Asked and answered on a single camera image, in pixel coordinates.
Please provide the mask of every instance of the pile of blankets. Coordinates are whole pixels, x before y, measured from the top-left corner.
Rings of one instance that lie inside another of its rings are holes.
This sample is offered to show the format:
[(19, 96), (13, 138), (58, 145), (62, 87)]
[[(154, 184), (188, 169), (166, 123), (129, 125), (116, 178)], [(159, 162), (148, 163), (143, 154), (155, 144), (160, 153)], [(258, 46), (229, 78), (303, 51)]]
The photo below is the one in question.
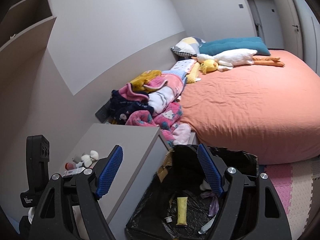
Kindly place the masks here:
[(113, 90), (108, 110), (113, 123), (160, 127), (170, 146), (187, 144), (191, 127), (180, 123), (182, 110), (175, 102), (185, 86), (186, 74), (179, 70), (147, 71)]

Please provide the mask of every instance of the checkered pillow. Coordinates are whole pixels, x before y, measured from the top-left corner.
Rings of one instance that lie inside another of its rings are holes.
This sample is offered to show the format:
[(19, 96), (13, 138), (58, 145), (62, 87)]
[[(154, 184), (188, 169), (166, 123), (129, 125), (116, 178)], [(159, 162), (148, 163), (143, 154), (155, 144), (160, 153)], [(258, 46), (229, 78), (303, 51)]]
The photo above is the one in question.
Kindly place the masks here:
[(176, 46), (172, 47), (171, 50), (180, 57), (196, 57), (197, 54), (200, 54), (199, 46), (203, 43), (205, 41), (200, 38), (184, 38)]

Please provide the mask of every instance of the blue gripper pad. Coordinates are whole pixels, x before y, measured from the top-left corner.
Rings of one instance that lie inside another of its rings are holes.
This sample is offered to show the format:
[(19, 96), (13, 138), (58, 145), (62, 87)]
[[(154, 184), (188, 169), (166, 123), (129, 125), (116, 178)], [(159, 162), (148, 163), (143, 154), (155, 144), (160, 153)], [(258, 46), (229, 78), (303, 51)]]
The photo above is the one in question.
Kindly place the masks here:
[(122, 159), (122, 147), (118, 146), (99, 176), (96, 191), (97, 197), (102, 198), (103, 195), (108, 193), (110, 186), (118, 172), (120, 164), (122, 163)]
[(202, 144), (199, 144), (197, 154), (198, 160), (201, 164), (201, 167), (204, 171), (205, 177), (207, 178), (212, 192), (216, 193), (218, 197), (220, 197), (222, 193), (224, 193), (220, 173), (218, 172), (216, 166), (214, 166), (213, 161), (207, 152), (207, 149)]

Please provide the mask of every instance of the orange bed sheet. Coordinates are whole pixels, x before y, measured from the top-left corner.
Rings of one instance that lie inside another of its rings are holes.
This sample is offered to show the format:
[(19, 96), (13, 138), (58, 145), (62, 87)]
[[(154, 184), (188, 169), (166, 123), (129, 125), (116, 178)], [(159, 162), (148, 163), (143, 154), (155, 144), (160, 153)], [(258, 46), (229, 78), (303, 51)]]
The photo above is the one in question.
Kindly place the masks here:
[(260, 164), (320, 154), (320, 77), (295, 55), (271, 50), (284, 67), (246, 65), (199, 74), (186, 85), (181, 122), (202, 143), (244, 150)]

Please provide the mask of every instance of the black garbage bag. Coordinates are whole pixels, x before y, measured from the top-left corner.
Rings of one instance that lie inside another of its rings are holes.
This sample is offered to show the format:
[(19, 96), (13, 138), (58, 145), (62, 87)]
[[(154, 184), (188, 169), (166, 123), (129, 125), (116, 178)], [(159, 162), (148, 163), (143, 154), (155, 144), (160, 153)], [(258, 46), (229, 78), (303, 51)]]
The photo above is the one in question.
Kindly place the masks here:
[[(177, 145), (172, 152), (172, 167), (162, 183), (157, 175), (149, 185), (134, 214), (126, 225), (132, 240), (205, 239), (198, 232), (212, 218), (208, 216), (211, 198), (202, 199), (199, 186), (204, 172), (197, 158), (197, 145)], [(257, 176), (258, 159), (243, 151), (209, 147), (227, 166), (236, 167), (242, 174)], [(177, 227), (177, 197), (188, 197), (187, 227)], [(219, 207), (223, 199), (219, 198)], [(166, 223), (165, 217), (172, 216)]]

